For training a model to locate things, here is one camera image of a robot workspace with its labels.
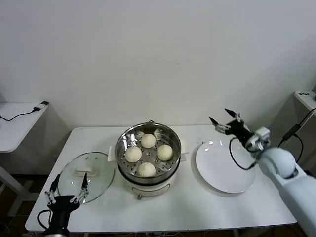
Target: steamed bun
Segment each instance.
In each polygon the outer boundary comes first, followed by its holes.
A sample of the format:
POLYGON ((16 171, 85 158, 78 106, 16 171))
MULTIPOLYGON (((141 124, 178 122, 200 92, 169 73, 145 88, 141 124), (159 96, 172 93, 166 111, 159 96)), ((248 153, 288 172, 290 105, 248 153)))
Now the steamed bun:
POLYGON ((141 177, 153 177, 156 174, 156 168, 153 164, 145 162, 138 167, 138 174, 141 177))
POLYGON ((144 148, 151 148, 155 145, 156 138, 154 137, 154 135, 147 133, 142 137, 140 143, 144 148))
POLYGON ((157 149, 157 156, 162 161, 170 160, 173 156, 173 151, 171 146, 169 145, 162 145, 157 149))
POLYGON ((138 147, 130 147, 125 153, 125 158, 128 162, 135 163, 142 157, 142 151, 138 147))

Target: glass lid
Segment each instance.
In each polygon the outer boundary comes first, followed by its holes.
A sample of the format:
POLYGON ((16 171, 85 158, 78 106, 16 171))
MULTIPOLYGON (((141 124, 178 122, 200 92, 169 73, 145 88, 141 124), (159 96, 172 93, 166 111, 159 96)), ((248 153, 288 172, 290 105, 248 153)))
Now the glass lid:
POLYGON ((58 182, 60 195, 78 195, 84 175, 87 173, 89 194, 83 203, 100 197, 113 181, 115 169, 108 162, 108 155, 90 152, 74 158, 62 170, 58 182))

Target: white plate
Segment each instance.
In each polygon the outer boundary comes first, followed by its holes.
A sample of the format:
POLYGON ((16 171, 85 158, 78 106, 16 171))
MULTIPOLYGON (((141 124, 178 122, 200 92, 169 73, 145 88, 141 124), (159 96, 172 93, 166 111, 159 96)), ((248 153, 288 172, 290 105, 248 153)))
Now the white plate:
MULTIPOLYGON (((232 142, 232 153, 242 167, 253 162, 250 153, 238 140, 232 142)), ((229 154, 229 140, 213 140, 204 143, 197 151, 197 168, 213 187, 226 193, 242 193, 251 187, 255 179, 255 169, 242 170, 229 154)))

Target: table leg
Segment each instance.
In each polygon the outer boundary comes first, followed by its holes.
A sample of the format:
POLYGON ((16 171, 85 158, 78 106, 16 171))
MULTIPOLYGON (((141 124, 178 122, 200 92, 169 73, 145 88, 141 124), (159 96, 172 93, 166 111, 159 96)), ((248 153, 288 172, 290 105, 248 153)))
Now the table leg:
POLYGON ((36 201, 39 193, 30 193, 29 188, 32 185, 32 181, 25 181, 24 185, 20 184, 15 178, 12 177, 5 169, 0 166, 0 180, 3 182, 3 185, 0 187, 0 190, 4 189, 6 185, 9 186, 12 190, 14 190, 18 197, 15 199, 12 207, 8 212, 8 216, 13 217, 19 211, 22 202, 24 201, 36 201))
POLYGON ((233 229, 234 237, 239 237, 238 229, 233 229))
POLYGON ((0 187, 0 195, 1 195, 2 192, 4 191, 5 187, 6 187, 5 183, 3 183, 3 184, 1 185, 1 187, 0 187))
POLYGON ((22 184, 12 177, 5 169, 0 166, 0 180, 8 185, 17 194, 27 191, 22 184))
POLYGON ((259 235, 262 235, 264 232, 266 232, 269 229, 270 227, 249 229, 245 233, 243 233, 241 237, 257 237, 259 235))

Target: white wall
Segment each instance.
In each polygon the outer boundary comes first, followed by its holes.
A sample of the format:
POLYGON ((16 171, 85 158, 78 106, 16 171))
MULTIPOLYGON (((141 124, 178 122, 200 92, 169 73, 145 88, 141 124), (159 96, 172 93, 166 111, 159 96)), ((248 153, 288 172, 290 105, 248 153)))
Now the white wall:
POLYGON ((225 107, 269 125, 314 86, 315 12, 314 0, 3 0, 0 94, 49 101, 69 129, 229 121, 225 107))

